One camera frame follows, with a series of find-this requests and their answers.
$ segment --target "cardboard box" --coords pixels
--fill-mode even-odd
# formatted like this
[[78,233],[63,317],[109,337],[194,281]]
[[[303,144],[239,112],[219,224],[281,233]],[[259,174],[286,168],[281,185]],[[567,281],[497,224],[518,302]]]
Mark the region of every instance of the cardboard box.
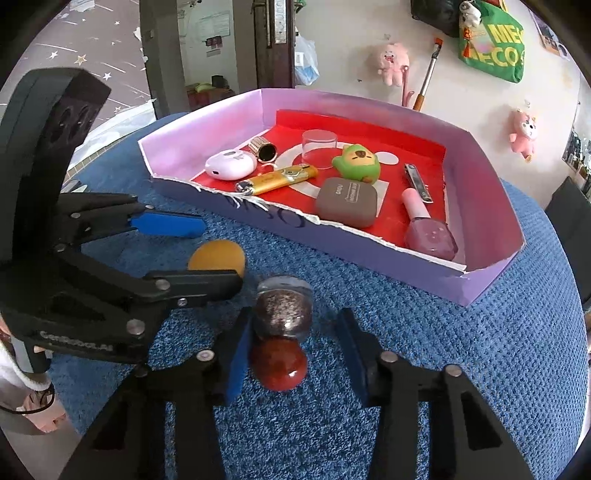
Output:
[[[415,135],[446,149],[446,217],[459,252],[453,262],[398,247],[338,223],[257,197],[191,182],[211,155],[239,148],[275,125],[279,110],[351,118]],[[407,108],[303,89],[244,93],[190,113],[139,141],[155,188],[197,207],[276,233],[467,306],[525,241],[495,170],[472,135]]]

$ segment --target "red ball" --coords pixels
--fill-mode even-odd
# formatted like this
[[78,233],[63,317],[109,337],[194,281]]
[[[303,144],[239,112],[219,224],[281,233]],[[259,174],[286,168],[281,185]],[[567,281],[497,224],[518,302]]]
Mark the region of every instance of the red ball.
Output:
[[308,359],[297,340],[271,337],[252,348],[251,367],[263,387],[282,392],[306,377]]

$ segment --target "star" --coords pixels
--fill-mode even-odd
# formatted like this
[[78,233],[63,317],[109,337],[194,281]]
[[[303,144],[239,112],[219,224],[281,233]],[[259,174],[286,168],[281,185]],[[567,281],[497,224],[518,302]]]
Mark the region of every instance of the star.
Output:
[[87,61],[86,60],[86,53],[84,55],[82,55],[81,57],[80,57],[80,55],[78,55],[78,60],[76,60],[74,63],[77,63],[78,65],[80,65],[82,67],[83,61]]

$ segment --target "plastic bag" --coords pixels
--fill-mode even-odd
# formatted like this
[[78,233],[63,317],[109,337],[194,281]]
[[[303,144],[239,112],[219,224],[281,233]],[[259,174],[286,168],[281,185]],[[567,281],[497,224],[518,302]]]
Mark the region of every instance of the plastic bag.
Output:
[[298,85],[312,85],[320,76],[318,58],[313,40],[301,35],[295,38],[295,79]]

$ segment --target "pink plush toy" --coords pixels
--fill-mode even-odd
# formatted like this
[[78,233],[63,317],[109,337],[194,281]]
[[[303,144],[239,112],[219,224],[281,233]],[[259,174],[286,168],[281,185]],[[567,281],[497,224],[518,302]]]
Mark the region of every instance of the pink plush toy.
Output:
[[535,117],[517,109],[513,111],[513,128],[515,133],[509,135],[511,150],[523,155],[529,163],[535,153],[535,139],[538,138]]
[[376,52],[378,56],[378,73],[388,86],[395,84],[402,86],[402,67],[410,65],[408,51],[401,43],[389,44],[379,47]]

